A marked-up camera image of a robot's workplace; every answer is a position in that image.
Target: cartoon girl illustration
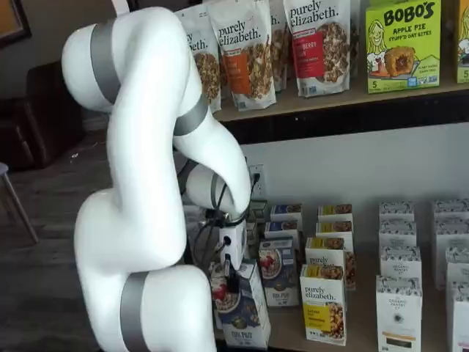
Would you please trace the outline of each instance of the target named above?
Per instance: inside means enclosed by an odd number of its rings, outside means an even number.
[[[458,59],[462,64],[469,64],[469,7],[466,7],[461,17],[461,32],[459,33]]]
[[[374,20],[368,28],[368,41],[368,54],[366,56],[368,72],[385,72],[384,54],[388,49],[384,43],[384,27],[378,20]]]

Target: green box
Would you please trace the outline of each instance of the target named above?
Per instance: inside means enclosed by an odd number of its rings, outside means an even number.
[[[366,10],[368,93],[440,84],[440,0],[374,1]]]

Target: wall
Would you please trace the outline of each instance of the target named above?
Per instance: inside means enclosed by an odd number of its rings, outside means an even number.
[[[417,201],[418,238],[429,240],[429,201],[469,196],[469,123],[243,146],[264,164],[271,202],[306,203],[313,233],[319,204],[351,202],[359,243],[377,243],[380,201]]]
[[[115,17],[110,0],[23,0],[32,37],[0,49],[0,98],[25,94],[31,67],[58,60],[76,29]]]

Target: gray joint band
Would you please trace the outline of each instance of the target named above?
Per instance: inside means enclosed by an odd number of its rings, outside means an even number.
[[[141,299],[148,272],[132,273],[125,282],[120,301],[120,328],[130,352],[150,352],[141,328]]]
[[[91,63],[97,85],[104,98],[114,104],[120,89],[120,80],[112,58],[112,28],[114,20],[99,23],[91,34]]]
[[[217,199],[216,199],[216,190],[217,190],[217,181],[218,181],[218,174],[213,174],[212,176],[212,184],[210,185],[210,199],[212,200],[213,209],[217,207]]]
[[[185,136],[194,131],[200,126],[202,121],[204,121],[205,116],[207,116],[207,111],[207,99],[203,94],[200,94],[196,105],[187,113],[177,118],[176,125],[174,126],[174,135]]]

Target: red label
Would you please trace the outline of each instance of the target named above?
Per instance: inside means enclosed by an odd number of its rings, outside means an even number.
[[[293,39],[293,55],[298,78],[324,75],[321,32]]]

